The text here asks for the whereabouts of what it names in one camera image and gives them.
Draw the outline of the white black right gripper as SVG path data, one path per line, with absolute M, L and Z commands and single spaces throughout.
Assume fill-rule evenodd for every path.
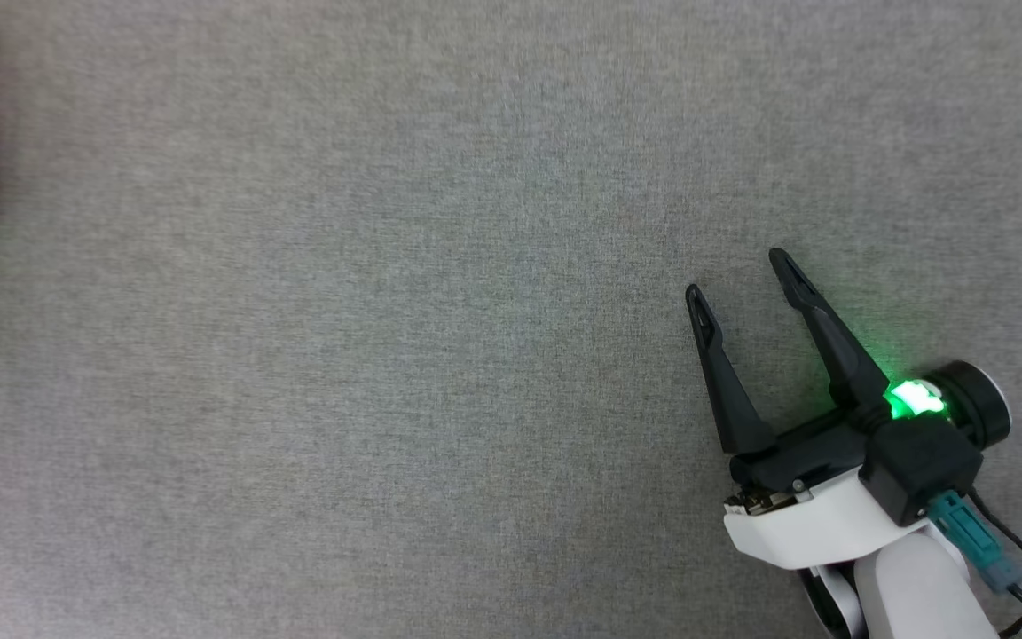
M 686 305 L 715 429 L 737 485 L 723 524 L 739 553 L 784 570 L 846 564 L 929 523 L 893 524 L 860 481 L 868 437 L 897 418 L 944 418 L 983 454 L 1011 432 L 1009 401 L 993 376 L 949 361 L 917 379 L 889 382 L 810 276 L 782 248 L 769 262 L 787 303 L 802 315 L 829 378 L 835 409 L 788 433 L 759 416 L 725 352 L 725 333 L 701 288 Z

